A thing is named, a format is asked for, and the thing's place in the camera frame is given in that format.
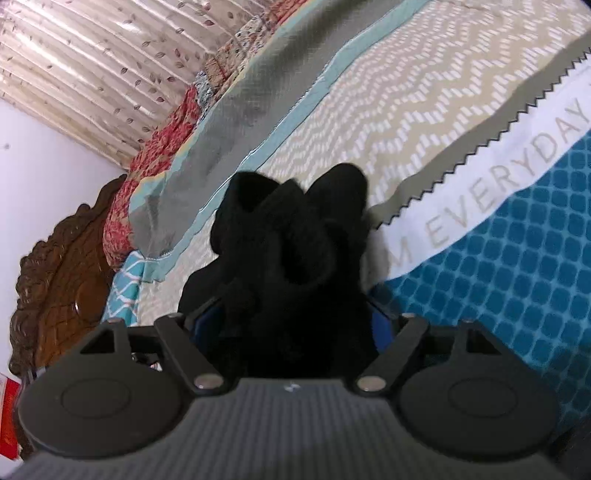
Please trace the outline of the black pants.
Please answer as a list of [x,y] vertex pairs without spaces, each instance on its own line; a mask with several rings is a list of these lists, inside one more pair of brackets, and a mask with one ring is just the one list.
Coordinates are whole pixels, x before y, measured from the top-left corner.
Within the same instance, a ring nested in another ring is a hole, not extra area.
[[195,343],[222,375],[353,377],[377,358],[361,288],[368,182],[339,164],[308,188],[239,172],[211,227],[214,259],[185,282],[183,314],[204,306]]

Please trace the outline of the floral pleated curtain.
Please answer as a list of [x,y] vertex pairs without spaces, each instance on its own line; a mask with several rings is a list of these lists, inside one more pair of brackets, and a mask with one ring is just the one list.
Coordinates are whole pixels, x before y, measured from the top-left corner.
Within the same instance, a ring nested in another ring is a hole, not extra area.
[[1,97],[123,169],[269,1],[4,1]]

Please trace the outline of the patterned multicolour bedsheet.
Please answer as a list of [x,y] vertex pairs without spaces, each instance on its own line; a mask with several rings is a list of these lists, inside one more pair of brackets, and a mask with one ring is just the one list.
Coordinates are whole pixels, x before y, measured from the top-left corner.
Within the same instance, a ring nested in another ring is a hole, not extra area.
[[342,163],[369,183],[363,288],[435,324],[482,321],[564,427],[587,416],[589,3],[304,2],[132,194],[104,317],[177,308],[236,172],[308,187]]

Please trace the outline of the red floral pillow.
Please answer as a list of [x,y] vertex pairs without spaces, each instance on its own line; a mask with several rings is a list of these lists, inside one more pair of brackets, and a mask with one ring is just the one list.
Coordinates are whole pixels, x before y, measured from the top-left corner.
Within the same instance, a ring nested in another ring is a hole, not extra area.
[[204,57],[204,66],[188,87],[183,101],[132,159],[129,174],[113,197],[102,238],[103,252],[111,269],[118,270],[134,250],[129,206],[131,196],[142,180],[168,170],[174,155],[198,123],[204,120],[208,110],[235,83],[239,73],[266,46],[280,25],[303,5],[303,1],[273,1],[262,14],[240,27],[214,54]]

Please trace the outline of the carved brown wooden headboard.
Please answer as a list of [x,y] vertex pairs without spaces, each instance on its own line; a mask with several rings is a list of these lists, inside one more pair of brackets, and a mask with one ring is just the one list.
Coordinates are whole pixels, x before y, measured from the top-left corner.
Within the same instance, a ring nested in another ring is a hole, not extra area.
[[92,206],[81,204],[21,259],[10,321],[8,367],[15,376],[52,365],[99,323],[114,276],[103,227],[124,179],[105,184]]

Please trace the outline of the red paper box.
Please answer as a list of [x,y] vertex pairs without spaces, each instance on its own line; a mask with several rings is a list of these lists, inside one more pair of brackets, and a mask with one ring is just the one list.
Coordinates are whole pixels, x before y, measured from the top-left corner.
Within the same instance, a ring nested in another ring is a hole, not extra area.
[[15,461],[19,458],[19,444],[13,420],[20,385],[4,374],[0,374],[0,454]]

